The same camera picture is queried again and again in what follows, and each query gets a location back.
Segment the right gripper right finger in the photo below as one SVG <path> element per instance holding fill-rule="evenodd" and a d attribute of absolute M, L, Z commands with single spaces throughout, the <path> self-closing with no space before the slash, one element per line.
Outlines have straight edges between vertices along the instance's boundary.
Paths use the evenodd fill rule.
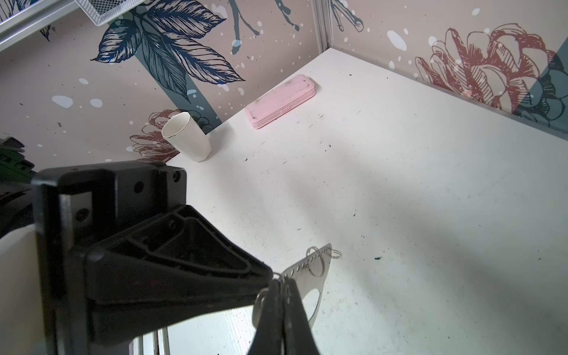
<path fill-rule="evenodd" d="M 319 355 L 294 279 L 285 279 L 283 284 L 283 353 Z"/>

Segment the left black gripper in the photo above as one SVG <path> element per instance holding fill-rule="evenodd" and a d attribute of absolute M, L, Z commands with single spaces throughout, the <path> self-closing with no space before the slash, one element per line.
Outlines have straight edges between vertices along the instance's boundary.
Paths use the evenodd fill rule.
<path fill-rule="evenodd" d="M 250 306 L 267 287 L 269 266 L 183 206 L 186 184 L 185 170 L 159 161 L 54 168 L 33 177 L 48 354 L 125 354 L 136 337 Z M 93 246 L 97 235 L 112 237 Z M 70 260 L 73 248 L 91 246 L 85 266 L 83 255 Z"/>

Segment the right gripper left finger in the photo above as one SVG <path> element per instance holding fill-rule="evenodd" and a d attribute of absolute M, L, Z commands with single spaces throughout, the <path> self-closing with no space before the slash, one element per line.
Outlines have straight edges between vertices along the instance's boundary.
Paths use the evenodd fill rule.
<path fill-rule="evenodd" d="M 248 355 L 282 354 L 283 299 L 278 279 L 269 282 L 269 293 L 263 304 L 262 316 L 256 328 Z"/>

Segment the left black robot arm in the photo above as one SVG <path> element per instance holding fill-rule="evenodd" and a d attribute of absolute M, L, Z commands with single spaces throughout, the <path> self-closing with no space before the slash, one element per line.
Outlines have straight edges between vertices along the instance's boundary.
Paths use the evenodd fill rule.
<path fill-rule="evenodd" d="M 186 204 L 159 161 L 34 172 L 1 141 L 1 352 L 127 354 L 136 338 L 249 306 L 272 270 Z"/>

